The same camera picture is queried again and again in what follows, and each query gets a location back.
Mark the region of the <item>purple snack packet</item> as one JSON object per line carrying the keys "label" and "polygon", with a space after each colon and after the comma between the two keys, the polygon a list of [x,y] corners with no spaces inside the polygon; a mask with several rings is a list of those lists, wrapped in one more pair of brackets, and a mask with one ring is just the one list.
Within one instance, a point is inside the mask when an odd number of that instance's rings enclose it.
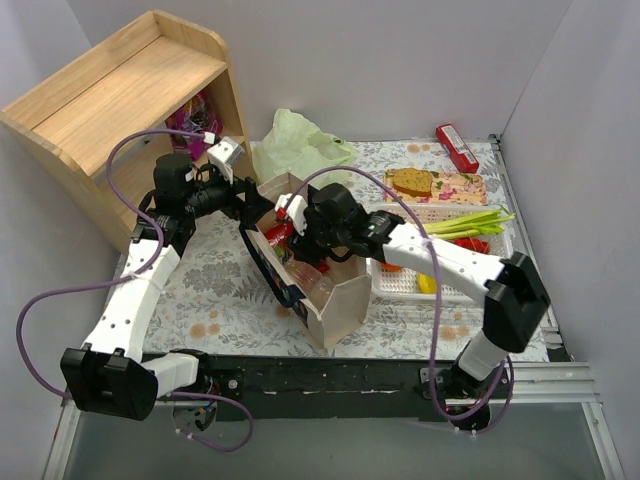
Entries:
{"label": "purple snack packet", "polygon": [[[223,125],[216,115],[208,95],[204,90],[189,99],[165,120],[168,129],[193,133],[212,132],[219,135]],[[171,143],[176,153],[189,154],[196,161],[204,154],[207,144],[202,139],[171,135]]]}

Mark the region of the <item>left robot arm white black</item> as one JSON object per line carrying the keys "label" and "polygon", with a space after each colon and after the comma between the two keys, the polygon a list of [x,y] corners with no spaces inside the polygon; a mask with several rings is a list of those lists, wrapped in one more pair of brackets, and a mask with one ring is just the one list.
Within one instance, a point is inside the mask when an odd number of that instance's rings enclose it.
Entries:
{"label": "left robot arm white black", "polygon": [[197,179],[189,157],[165,154],[153,170],[154,187],[141,201],[129,245],[123,283],[113,290],[102,318],[79,349],[65,350],[60,366],[76,406],[88,412],[133,420],[149,416],[157,398],[181,390],[193,400],[213,386],[199,366],[201,354],[180,350],[144,360],[151,317],[172,272],[196,231],[197,219],[222,212],[252,227],[274,208],[252,178],[227,179],[222,163],[205,167]]}

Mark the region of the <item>green spring onions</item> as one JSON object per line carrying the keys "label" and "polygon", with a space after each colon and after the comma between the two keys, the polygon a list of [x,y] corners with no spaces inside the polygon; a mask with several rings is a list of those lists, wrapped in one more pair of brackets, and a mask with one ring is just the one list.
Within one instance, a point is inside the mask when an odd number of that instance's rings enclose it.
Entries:
{"label": "green spring onions", "polygon": [[498,235],[504,231],[503,225],[514,218],[513,213],[504,210],[490,210],[427,223],[424,225],[424,229],[429,235],[435,235],[443,240]]}

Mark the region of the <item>light green plastic bag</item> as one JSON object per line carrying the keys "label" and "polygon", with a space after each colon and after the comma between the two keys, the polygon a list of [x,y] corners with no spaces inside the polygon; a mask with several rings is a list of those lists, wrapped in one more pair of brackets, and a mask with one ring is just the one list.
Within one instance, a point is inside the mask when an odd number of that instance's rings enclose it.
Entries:
{"label": "light green plastic bag", "polygon": [[253,146],[253,167],[261,183],[291,173],[304,180],[331,166],[351,166],[356,149],[333,134],[323,132],[299,113],[279,108],[269,133]]}

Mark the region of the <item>yellow bell pepper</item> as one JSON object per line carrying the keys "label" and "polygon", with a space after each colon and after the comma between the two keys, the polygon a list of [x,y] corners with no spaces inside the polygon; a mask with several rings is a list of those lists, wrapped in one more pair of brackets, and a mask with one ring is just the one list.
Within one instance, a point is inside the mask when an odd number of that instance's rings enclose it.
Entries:
{"label": "yellow bell pepper", "polygon": [[437,281],[433,277],[425,274],[418,275],[418,286],[423,294],[435,295],[438,290]]}

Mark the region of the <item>slice of brown bread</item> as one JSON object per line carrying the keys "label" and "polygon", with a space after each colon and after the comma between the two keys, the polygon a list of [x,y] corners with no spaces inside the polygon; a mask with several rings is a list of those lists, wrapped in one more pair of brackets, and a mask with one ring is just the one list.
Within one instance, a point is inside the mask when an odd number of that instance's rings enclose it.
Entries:
{"label": "slice of brown bread", "polygon": [[432,189],[432,175],[427,170],[415,168],[397,169],[392,178],[396,191],[415,197],[429,197]]}

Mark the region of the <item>beige canvas tote bag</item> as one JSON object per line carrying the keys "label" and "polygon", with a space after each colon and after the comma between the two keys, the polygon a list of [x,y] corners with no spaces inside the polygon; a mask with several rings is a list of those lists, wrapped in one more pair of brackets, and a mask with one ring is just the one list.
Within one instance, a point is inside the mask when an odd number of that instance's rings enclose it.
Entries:
{"label": "beige canvas tote bag", "polygon": [[306,295],[269,244],[266,233],[275,226],[276,214],[269,211],[255,226],[242,226],[240,235],[280,305],[296,314],[317,349],[330,348],[366,322],[371,276],[365,260],[357,256],[344,263],[330,260],[328,275],[337,283],[327,302],[319,306],[318,299]]}

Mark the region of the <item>orange tangerine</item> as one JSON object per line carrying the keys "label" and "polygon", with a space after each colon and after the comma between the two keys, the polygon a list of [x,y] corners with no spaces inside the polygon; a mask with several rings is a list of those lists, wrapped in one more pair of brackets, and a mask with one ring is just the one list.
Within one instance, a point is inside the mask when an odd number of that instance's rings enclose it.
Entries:
{"label": "orange tangerine", "polygon": [[400,272],[400,271],[402,271],[402,270],[403,270],[403,268],[402,268],[401,266],[394,265],[394,264],[390,264],[390,263],[386,263],[386,262],[383,262],[383,263],[381,264],[381,266],[382,266],[386,271],[389,271],[389,272]]}

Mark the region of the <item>red snack packet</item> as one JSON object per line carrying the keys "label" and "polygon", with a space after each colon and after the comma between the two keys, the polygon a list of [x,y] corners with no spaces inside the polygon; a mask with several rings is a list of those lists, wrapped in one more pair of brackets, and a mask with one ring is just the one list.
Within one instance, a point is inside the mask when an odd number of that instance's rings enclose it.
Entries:
{"label": "red snack packet", "polygon": [[280,246],[285,247],[289,237],[295,232],[291,222],[277,223],[274,227],[265,233],[265,238],[269,245],[273,248]]}

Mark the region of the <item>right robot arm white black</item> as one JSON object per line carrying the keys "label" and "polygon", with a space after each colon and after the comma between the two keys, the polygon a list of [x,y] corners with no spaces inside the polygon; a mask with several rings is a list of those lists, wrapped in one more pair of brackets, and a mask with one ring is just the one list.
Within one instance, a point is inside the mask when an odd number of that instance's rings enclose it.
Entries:
{"label": "right robot arm white black", "polygon": [[432,276],[482,306],[483,324],[451,369],[454,389],[475,397],[494,369],[511,353],[521,353],[550,306],[550,297],[532,259],[474,252],[431,235],[397,214],[368,212],[344,186],[333,183],[309,200],[286,194],[275,210],[295,230],[292,250],[323,259],[334,248]]}

